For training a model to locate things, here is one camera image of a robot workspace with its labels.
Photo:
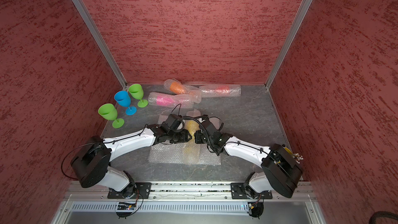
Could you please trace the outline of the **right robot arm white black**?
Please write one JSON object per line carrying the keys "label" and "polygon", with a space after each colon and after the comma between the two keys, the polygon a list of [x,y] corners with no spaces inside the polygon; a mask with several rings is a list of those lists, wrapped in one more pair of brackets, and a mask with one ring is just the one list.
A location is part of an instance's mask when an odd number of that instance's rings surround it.
{"label": "right robot arm white black", "polygon": [[199,133],[196,134],[195,140],[206,144],[211,153],[238,157],[263,170],[262,173],[254,173],[249,177],[249,190],[262,193],[273,189],[285,198],[293,196],[303,175],[300,166],[302,155],[283,145],[260,146],[222,133],[221,128],[215,128],[207,116],[183,116],[182,119],[194,121],[199,125]]}

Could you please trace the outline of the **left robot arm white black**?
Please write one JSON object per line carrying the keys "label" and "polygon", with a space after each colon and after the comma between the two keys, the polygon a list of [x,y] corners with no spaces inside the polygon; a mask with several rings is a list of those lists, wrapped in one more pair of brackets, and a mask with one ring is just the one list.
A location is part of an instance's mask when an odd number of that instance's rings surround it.
{"label": "left robot arm white black", "polygon": [[192,135],[184,128],[182,117],[170,114],[161,124],[145,125],[141,131],[127,135],[105,139],[93,136],[89,143],[76,148],[78,152],[70,165],[82,188],[104,186],[130,198],[138,193],[136,183],[127,172],[109,165],[114,159],[141,148],[190,140]]}

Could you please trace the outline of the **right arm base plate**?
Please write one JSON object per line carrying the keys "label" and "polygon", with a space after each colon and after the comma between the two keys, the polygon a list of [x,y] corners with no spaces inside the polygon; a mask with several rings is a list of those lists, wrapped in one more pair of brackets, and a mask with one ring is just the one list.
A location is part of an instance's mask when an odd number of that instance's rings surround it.
{"label": "right arm base plate", "polygon": [[263,191],[257,193],[245,183],[231,183],[232,199],[246,199],[246,200],[270,200],[273,198],[271,191]]}

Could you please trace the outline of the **light green wine glass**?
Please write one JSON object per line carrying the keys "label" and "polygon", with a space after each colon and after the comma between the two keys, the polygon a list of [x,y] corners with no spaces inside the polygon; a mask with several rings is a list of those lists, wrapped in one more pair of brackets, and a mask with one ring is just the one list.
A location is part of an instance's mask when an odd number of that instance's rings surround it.
{"label": "light green wine glass", "polygon": [[97,112],[104,119],[112,121],[112,126],[115,129],[119,129],[124,125],[124,120],[122,118],[118,118],[118,111],[111,103],[100,106]]}

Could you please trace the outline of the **blue glass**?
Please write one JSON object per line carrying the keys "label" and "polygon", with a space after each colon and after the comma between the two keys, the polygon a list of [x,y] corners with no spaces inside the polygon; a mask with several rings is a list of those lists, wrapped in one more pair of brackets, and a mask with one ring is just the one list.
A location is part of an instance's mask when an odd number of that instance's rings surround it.
{"label": "blue glass", "polygon": [[115,101],[122,107],[125,107],[125,114],[132,116],[137,112],[136,107],[131,105],[129,93],[126,91],[119,91],[114,95]]}

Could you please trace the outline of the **yellow glass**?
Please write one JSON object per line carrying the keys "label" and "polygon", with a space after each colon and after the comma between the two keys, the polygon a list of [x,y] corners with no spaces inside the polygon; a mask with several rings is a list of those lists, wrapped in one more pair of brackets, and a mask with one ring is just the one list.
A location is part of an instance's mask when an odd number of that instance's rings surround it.
{"label": "yellow glass", "polygon": [[183,161],[184,164],[198,164],[200,156],[200,145],[195,143],[195,134],[199,130],[199,124],[193,120],[186,120],[185,129],[188,130],[192,139],[186,143],[183,150]]}

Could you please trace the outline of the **dark green glass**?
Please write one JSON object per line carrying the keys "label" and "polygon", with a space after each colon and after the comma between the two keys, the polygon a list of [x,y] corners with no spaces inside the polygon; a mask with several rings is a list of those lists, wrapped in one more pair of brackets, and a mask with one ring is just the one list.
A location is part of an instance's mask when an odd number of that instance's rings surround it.
{"label": "dark green glass", "polygon": [[138,100],[138,107],[144,108],[148,105],[148,101],[144,99],[144,90],[142,85],[133,84],[129,86],[128,92],[134,99]]}

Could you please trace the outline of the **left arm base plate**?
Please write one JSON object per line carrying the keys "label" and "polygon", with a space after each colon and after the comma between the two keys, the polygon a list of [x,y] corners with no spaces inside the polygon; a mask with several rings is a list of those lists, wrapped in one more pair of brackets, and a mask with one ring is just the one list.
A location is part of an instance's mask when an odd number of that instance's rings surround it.
{"label": "left arm base plate", "polygon": [[127,185],[122,191],[115,191],[114,189],[109,189],[108,199],[123,199],[123,200],[133,200],[142,197],[143,199],[148,199],[151,191],[152,183],[135,183]]}

